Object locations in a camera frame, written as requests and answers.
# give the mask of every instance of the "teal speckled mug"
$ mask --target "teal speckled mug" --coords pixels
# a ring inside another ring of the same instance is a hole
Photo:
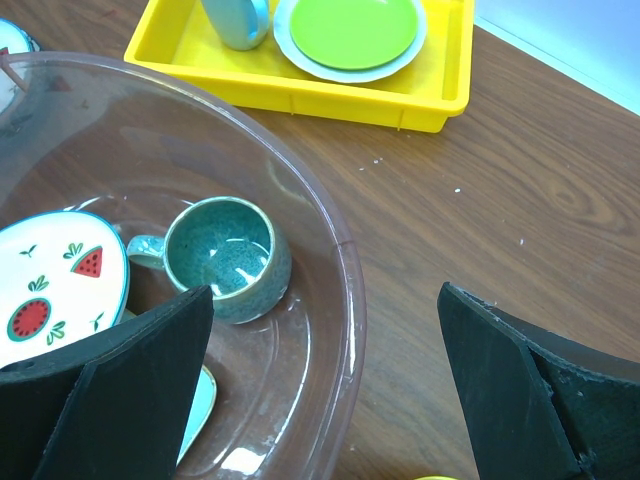
[[[211,285],[215,320],[245,323],[271,310],[291,277],[287,240],[256,205],[213,197],[191,205],[164,238],[138,235],[129,259],[164,270],[178,292]]]

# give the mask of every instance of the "light blue mug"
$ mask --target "light blue mug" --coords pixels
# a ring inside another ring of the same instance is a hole
[[[284,234],[260,208],[237,197],[194,203],[164,238],[133,237],[127,255],[138,265],[164,270],[178,292],[211,285],[214,320],[228,324],[267,313],[291,277]]]
[[[269,30],[269,0],[202,0],[209,22],[234,50],[257,47]]]

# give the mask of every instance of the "wood grain surface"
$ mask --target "wood grain surface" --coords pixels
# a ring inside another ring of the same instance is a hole
[[[1,0],[47,49],[122,58],[144,0]],[[246,110],[341,206],[369,336],[336,479],[477,479],[440,333],[445,281],[640,361],[640,119],[482,30],[437,135]]]

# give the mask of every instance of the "yellow object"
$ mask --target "yellow object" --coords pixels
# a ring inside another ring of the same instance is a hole
[[[277,6],[272,0],[271,15]],[[422,51],[394,75],[346,85],[319,80],[280,52],[270,31],[249,51],[224,46],[200,0],[150,0],[124,59],[226,102],[292,114],[439,132],[469,102],[474,0],[422,0]]]

